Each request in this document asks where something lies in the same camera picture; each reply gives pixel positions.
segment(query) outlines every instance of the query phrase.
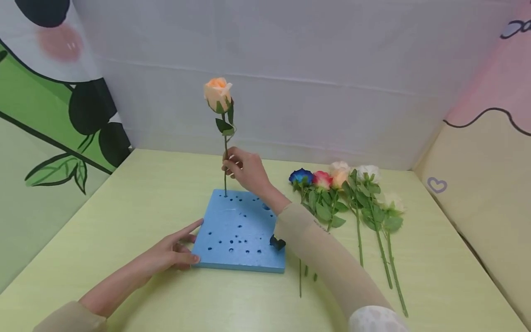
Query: blue foam board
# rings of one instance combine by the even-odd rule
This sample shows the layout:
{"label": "blue foam board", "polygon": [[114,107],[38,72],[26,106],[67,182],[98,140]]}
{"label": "blue foam board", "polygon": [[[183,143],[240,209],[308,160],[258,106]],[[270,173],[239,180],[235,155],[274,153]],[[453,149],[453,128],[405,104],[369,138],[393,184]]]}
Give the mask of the blue foam board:
{"label": "blue foam board", "polygon": [[277,217],[247,191],[215,189],[192,253],[196,267],[284,273],[285,249],[269,244]]}

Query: table surface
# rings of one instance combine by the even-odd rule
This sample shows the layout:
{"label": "table surface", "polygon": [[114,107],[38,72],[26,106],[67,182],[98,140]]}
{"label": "table surface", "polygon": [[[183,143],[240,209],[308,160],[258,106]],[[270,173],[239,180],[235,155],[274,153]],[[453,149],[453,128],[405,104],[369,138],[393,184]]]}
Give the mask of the table surface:
{"label": "table surface", "polygon": [[[136,150],[0,295],[0,331],[30,331],[41,319],[133,259],[163,236],[202,217],[222,188],[221,157]],[[323,165],[265,160],[289,198],[294,169]],[[443,212],[412,172],[382,171],[382,189],[408,211],[393,253],[411,331],[527,331]],[[229,189],[241,190],[234,181]],[[333,235],[358,256],[352,214]],[[375,233],[362,227],[365,268],[397,312]],[[163,273],[109,319],[110,331],[345,331],[328,290],[310,270],[298,294],[298,259],[284,274],[193,269]]]}

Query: white backdrop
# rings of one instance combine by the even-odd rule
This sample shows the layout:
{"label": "white backdrop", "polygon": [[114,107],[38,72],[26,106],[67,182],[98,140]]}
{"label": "white backdrop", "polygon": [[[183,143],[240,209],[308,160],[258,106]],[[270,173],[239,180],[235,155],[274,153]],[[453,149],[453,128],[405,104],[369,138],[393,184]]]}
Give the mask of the white backdrop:
{"label": "white backdrop", "polygon": [[409,169],[517,0],[74,0],[134,147]]}

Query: white patterned sleeve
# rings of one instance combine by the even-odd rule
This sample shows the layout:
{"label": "white patterned sleeve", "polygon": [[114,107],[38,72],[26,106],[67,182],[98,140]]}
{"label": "white patterned sleeve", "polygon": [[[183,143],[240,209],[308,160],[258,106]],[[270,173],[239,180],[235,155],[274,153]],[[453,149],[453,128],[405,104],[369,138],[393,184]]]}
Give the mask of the white patterned sleeve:
{"label": "white patterned sleeve", "polygon": [[359,308],[350,316],[349,332],[409,332],[394,311],[377,305]]}

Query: rose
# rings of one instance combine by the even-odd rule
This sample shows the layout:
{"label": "rose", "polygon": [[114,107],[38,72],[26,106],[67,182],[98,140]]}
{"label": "rose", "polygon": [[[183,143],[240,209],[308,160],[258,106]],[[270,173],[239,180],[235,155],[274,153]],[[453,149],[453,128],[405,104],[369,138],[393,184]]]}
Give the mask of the rose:
{"label": "rose", "polygon": [[346,161],[336,161],[336,162],[330,164],[330,166],[328,166],[328,172],[330,172],[330,174],[332,174],[333,171],[335,171],[337,169],[340,169],[340,168],[344,168],[344,169],[350,170],[350,166],[348,166]]}
{"label": "rose", "polygon": [[293,185],[299,184],[301,186],[308,186],[310,183],[312,183],[312,180],[312,172],[307,171],[303,168],[299,169],[298,171],[293,171],[293,173],[291,173],[289,176],[289,181]]}
{"label": "rose", "polygon": [[406,211],[400,196],[394,192],[379,193],[375,197],[383,210],[394,210],[400,214]]}
{"label": "rose", "polygon": [[332,188],[342,190],[343,182],[347,181],[350,171],[348,168],[338,168],[332,172]]}
{"label": "rose", "polygon": [[367,174],[369,179],[372,178],[372,176],[374,175],[374,178],[372,178],[371,180],[372,183],[379,183],[382,180],[382,176],[380,175],[380,169],[378,168],[378,166],[362,165],[355,167],[355,169],[357,171],[358,180],[360,181],[365,180],[365,173]]}
{"label": "rose", "polygon": [[332,177],[330,177],[330,174],[328,174],[327,172],[317,171],[313,173],[312,183],[318,189],[330,190],[330,185],[332,184]]}
{"label": "rose", "polygon": [[229,91],[231,87],[232,84],[223,77],[213,78],[204,85],[204,98],[214,112],[222,114],[229,110],[233,102]]}

